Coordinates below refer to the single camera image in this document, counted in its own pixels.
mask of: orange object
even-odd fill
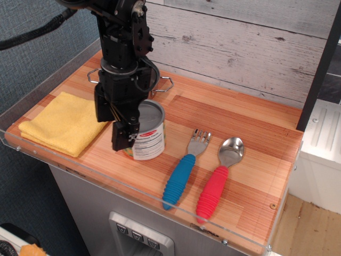
[[[46,252],[36,244],[28,244],[21,247],[19,256],[46,256]]]

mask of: spoon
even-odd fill
[[[199,197],[196,210],[198,216],[204,219],[212,216],[228,178],[229,167],[239,163],[243,154],[244,144],[240,138],[233,137],[225,140],[219,150],[219,160],[222,165],[214,170]],[[203,219],[197,218],[197,221],[204,223]]]

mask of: yellow cloth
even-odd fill
[[[21,136],[77,157],[104,128],[95,103],[61,92],[33,120],[19,125]]]

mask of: wooden floor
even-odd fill
[[[288,195],[272,250],[281,256],[341,255],[341,215]]]

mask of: fork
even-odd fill
[[[196,129],[193,132],[190,143],[187,147],[187,155],[185,155],[170,176],[167,185],[165,187],[164,195],[162,199],[170,204],[175,205],[183,191],[185,190],[188,178],[192,172],[194,164],[196,163],[196,156],[205,151],[211,138],[210,132],[202,132],[202,130]],[[165,210],[169,210],[172,206],[163,203]]]

